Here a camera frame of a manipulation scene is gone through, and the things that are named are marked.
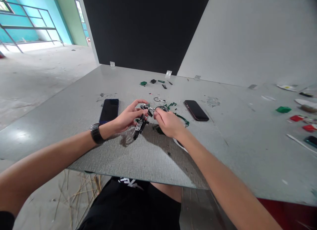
handrail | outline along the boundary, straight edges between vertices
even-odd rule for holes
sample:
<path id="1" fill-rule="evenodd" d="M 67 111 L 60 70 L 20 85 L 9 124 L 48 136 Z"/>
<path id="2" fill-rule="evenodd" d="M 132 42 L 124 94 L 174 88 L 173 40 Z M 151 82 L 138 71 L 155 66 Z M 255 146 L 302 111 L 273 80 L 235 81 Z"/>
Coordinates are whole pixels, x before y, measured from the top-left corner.
<path id="1" fill-rule="evenodd" d="M 18 5 L 18 6 L 20 6 L 20 7 L 23 9 L 23 11 L 24 11 L 24 13 L 25 13 L 25 15 L 17 15 L 17 14 L 15 14 L 15 13 L 11 13 L 11 12 L 7 12 L 7 13 L 6 13 L 6 12 L 0 12 L 1 15 L 26 17 L 26 18 L 29 19 L 29 21 L 30 21 L 30 23 L 31 23 L 31 25 L 32 25 L 32 26 L 12 26 L 12 25 L 2 25 L 2 24 L 0 23 L 0 28 L 5 31 L 5 33 L 9 36 L 9 38 L 10 38 L 10 39 L 12 40 L 12 42 L 13 42 L 12 44 L 9 44 L 9 43 L 3 43 L 3 42 L 0 40 L 0 44 L 2 44 L 8 51 L 9 51 L 9 49 L 6 47 L 6 45 L 14 45 L 14 46 L 16 46 L 16 47 L 20 50 L 21 53 L 23 53 L 22 50 L 20 49 L 20 47 L 18 46 L 18 44 L 30 44 L 30 43 L 36 43 L 36 42 L 37 42 L 37 43 L 40 43 L 40 42 L 43 42 L 43 41 L 33 41 L 33 42 L 16 43 L 16 42 L 14 41 L 14 39 L 11 37 L 11 35 L 8 33 L 8 31 L 7 31 L 6 29 L 46 30 L 46 32 L 47 32 L 49 38 L 51 39 L 51 40 L 49 40 L 49 41 L 47 41 L 47 42 L 52 42 L 52 43 L 54 44 L 54 42 L 59 41 L 59 42 L 61 42 L 61 43 L 63 44 L 63 46 L 65 46 L 64 43 L 63 43 L 63 41 L 62 41 L 62 38 L 60 37 L 60 35 L 59 35 L 59 33 L 58 33 L 58 31 L 57 31 L 57 29 L 56 29 L 56 27 L 55 27 L 55 24 L 54 24 L 54 21 L 53 21 L 51 15 L 50 15 L 50 12 L 49 12 L 47 9 L 42 9 L 42 8 L 33 7 L 33 6 L 27 6 L 27 5 L 23 5 L 23 4 L 14 3 L 14 2 L 7 2 L 7 1 L 4 1 L 4 0 L 0 0 L 0 2 L 4 2 L 4 3 L 7 3 L 7 4 Z M 37 9 L 41 17 L 29 16 L 29 15 L 27 14 L 27 11 L 25 10 L 24 7 L 29 7 L 29 8 Z M 49 15 L 49 17 L 50 17 L 50 20 L 51 20 L 51 22 L 53 23 L 53 26 L 54 26 L 54 27 L 47 27 L 46 22 L 45 22 L 45 20 L 43 19 L 43 16 L 42 16 L 40 10 L 42 10 L 42 11 L 47 11 L 47 13 L 48 13 L 48 15 Z M 36 27 L 36 26 L 34 26 L 33 21 L 31 20 L 31 18 L 41 19 L 41 20 L 44 22 L 45 27 Z M 57 35 L 58 35 L 58 37 L 59 37 L 59 40 L 52 40 L 50 34 L 48 33 L 48 30 L 56 30 L 56 33 L 57 33 Z"/>
<path id="2" fill-rule="evenodd" d="M 8 3 L 8 4 L 13 4 L 13 5 L 18 5 L 18 6 L 25 6 L 25 7 L 34 8 L 34 9 L 40 9 L 40 10 L 44 10 L 44 11 L 49 12 L 48 10 L 43 9 L 43 8 L 39 8 L 39 7 L 32 7 L 32 6 L 27 6 L 27 5 L 18 4 L 18 3 L 14 3 L 14 2 L 3 1 L 3 0 L 0 0 L 0 2 L 5 2 L 5 3 Z"/>

teal wall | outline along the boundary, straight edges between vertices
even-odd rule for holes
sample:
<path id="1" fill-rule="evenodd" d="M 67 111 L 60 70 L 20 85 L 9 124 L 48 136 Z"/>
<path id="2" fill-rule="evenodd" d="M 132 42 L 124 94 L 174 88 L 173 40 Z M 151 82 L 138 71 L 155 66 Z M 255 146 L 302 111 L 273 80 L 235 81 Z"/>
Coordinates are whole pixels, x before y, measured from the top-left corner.
<path id="1" fill-rule="evenodd" d="M 8 2 L 20 3 L 18 0 L 6 0 Z M 12 10 L 17 15 L 24 15 L 25 13 L 23 9 L 18 5 L 10 5 Z M 18 25 L 18 26 L 32 26 L 28 18 L 20 17 L 20 16 L 12 16 L 8 15 L 0 15 L 0 23 L 2 25 Z M 16 42 L 26 41 L 37 41 L 39 40 L 39 36 L 35 30 L 7 30 L 11 37 Z M 12 40 L 5 33 L 3 29 L 0 29 L 0 40 L 5 43 L 12 43 Z"/>
<path id="2" fill-rule="evenodd" d="M 8 2 L 20 3 L 27 6 L 34 6 L 38 8 L 47 9 L 50 12 L 52 20 L 59 32 L 59 35 L 62 38 L 62 41 L 66 44 L 74 44 L 70 36 L 69 30 L 59 8 L 59 5 L 56 0 L 6 0 Z M 25 15 L 22 8 L 18 5 L 10 5 L 12 10 L 17 15 Z M 28 15 L 40 17 L 40 14 L 36 9 L 31 9 L 25 7 Z M 53 23 L 49 17 L 49 14 L 46 11 L 41 11 L 44 21 L 48 27 L 53 27 Z M 41 19 L 32 18 L 32 22 L 35 26 L 45 26 Z M 17 26 L 32 26 L 28 18 L 11 16 L 11 15 L 0 15 L 0 23 L 3 25 L 17 25 Z M 45 30 L 7 30 L 12 38 L 16 42 L 26 41 L 37 41 L 37 40 L 49 40 Z M 48 31 L 53 40 L 59 40 L 56 31 Z M 12 43 L 10 38 L 6 35 L 3 29 L 0 29 L 0 40 L 5 43 Z"/>
<path id="3" fill-rule="evenodd" d="M 50 15 L 53 19 L 53 22 L 56 26 L 56 29 L 59 32 L 59 35 L 62 38 L 62 41 L 66 44 L 74 44 L 72 37 L 69 33 L 69 30 L 67 28 L 66 22 L 64 20 L 64 17 L 61 13 L 61 10 L 59 8 L 59 5 L 56 0 L 19 0 L 21 4 L 28 5 L 28 6 L 34 6 L 34 7 L 39 7 L 43 9 L 47 9 L 50 12 Z M 37 10 L 34 10 L 32 12 L 32 9 L 29 9 L 27 11 L 28 13 L 34 13 L 35 15 L 38 14 Z M 53 24 L 50 20 L 50 17 L 47 12 L 44 12 L 42 14 L 46 24 L 48 27 L 53 27 Z M 32 19 L 32 21 L 37 24 L 37 26 L 40 26 L 40 21 L 38 19 Z M 58 40 L 58 35 L 56 34 L 55 31 L 50 31 L 50 35 L 52 39 L 57 39 Z"/>

black watch strap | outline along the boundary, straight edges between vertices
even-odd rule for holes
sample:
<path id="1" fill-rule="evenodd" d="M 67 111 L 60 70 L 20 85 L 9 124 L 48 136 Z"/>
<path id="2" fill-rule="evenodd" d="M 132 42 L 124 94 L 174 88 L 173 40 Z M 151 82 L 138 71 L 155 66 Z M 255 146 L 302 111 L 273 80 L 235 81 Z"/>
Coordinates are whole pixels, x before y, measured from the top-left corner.
<path id="1" fill-rule="evenodd" d="M 99 132 L 99 123 L 93 124 L 90 127 L 90 133 L 92 136 L 92 139 L 94 140 L 95 143 L 97 144 L 103 144 L 106 140 L 104 140 Z"/>

smartphone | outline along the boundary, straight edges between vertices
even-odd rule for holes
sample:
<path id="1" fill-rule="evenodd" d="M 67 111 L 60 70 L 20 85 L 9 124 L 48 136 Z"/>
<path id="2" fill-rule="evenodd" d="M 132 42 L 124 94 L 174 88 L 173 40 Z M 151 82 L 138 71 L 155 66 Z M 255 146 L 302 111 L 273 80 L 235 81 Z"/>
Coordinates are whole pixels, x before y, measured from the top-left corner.
<path id="1" fill-rule="evenodd" d="M 99 123 L 105 124 L 118 117 L 119 99 L 106 99 L 103 103 Z"/>
<path id="2" fill-rule="evenodd" d="M 308 136 L 307 138 L 304 139 L 304 141 L 313 147 L 317 148 L 317 138 L 314 136 Z"/>
<path id="3" fill-rule="evenodd" d="M 200 108 L 199 104 L 196 101 L 186 100 L 184 101 L 184 104 L 195 120 L 197 121 L 209 120 L 208 116 L 205 114 L 202 108 Z"/>

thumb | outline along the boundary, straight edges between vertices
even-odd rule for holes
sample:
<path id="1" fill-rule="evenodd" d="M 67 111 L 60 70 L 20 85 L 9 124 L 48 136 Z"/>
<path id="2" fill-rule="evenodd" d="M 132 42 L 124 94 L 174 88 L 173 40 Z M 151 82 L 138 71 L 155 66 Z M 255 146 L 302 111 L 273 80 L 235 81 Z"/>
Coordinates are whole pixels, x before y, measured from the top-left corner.
<path id="1" fill-rule="evenodd" d="M 135 111 L 135 112 L 132 112 L 132 116 L 133 118 L 137 118 L 137 117 L 140 117 L 141 115 L 144 115 L 148 112 L 148 110 L 139 110 L 139 111 Z"/>
<path id="2" fill-rule="evenodd" d="M 154 119 L 157 120 L 157 122 L 158 122 L 158 124 L 159 124 L 160 127 L 165 126 L 165 123 L 164 123 L 164 121 L 163 121 L 161 115 L 160 115 L 158 112 L 156 112 L 156 111 L 154 112 Z"/>

